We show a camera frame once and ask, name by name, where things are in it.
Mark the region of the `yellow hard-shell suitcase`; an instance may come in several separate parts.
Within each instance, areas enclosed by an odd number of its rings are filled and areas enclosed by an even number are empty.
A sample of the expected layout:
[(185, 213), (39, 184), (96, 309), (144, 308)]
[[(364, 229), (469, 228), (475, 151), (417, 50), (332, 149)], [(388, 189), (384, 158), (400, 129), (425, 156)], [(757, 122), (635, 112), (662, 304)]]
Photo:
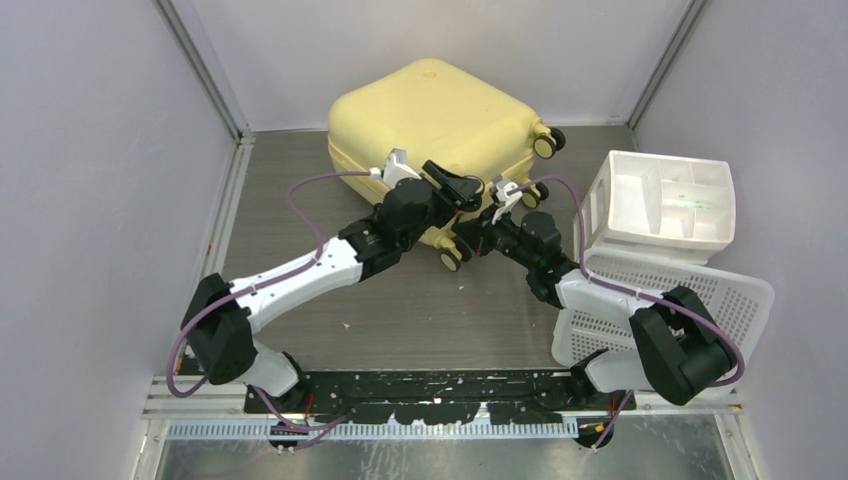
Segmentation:
[(446, 226), (428, 229), (414, 244), (436, 249), (451, 270), (475, 256), (457, 238), (455, 226), (494, 214), (492, 190), (502, 178), (520, 186), (520, 202), (537, 207), (549, 192), (532, 184), (534, 162), (553, 157), (565, 143), (564, 134), (545, 125), (530, 106), (435, 58), (414, 61), (343, 95), (328, 116), (332, 165), (373, 210), (388, 188), (363, 173), (383, 167), (393, 148), (405, 150), (408, 165), (418, 173), (432, 160), (485, 183), (479, 210), (458, 213)]

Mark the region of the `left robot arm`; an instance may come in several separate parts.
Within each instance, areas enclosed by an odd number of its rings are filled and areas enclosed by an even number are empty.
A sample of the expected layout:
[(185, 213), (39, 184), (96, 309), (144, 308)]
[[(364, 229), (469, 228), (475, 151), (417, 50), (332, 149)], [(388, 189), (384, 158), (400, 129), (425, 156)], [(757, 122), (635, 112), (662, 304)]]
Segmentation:
[(262, 345), (257, 333), (322, 294), (391, 268), (428, 229), (482, 204), (482, 180), (432, 161), (417, 173), (393, 153), (363, 175), (388, 188), (368, 216), (334, 237), (318, 234), (315, 250), (260, 274), (226, 281), (212, 273), (199, 281), (174, 347), (191, 349), (204, 383), (245, 383), (284, 413), (300, 410), (307, 387), (299, 368), (288, 354)]

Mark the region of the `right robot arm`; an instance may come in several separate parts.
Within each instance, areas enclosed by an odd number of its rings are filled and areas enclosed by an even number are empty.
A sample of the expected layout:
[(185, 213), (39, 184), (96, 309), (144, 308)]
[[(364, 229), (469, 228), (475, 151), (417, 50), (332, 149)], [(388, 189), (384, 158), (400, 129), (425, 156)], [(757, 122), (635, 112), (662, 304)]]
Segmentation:
[(562, 314), (590, 314), (630, 331), (634, 349), (602, 349), (576, 364), (582, 375), (572, 380), (571, 395), (582, 408), (600, 407), (611, 390), (635, 389), (682, 406), (727, 373), (743, 370), (736, 345), (692, 289), (639, 290), (592, 274), (563, 251), (561, 233), (547, 213), (532, 212), (519, 223), (508, 214), (484, 215), (454, 232), (474, 253), (497, 251), (524, 267), (533, 295)]

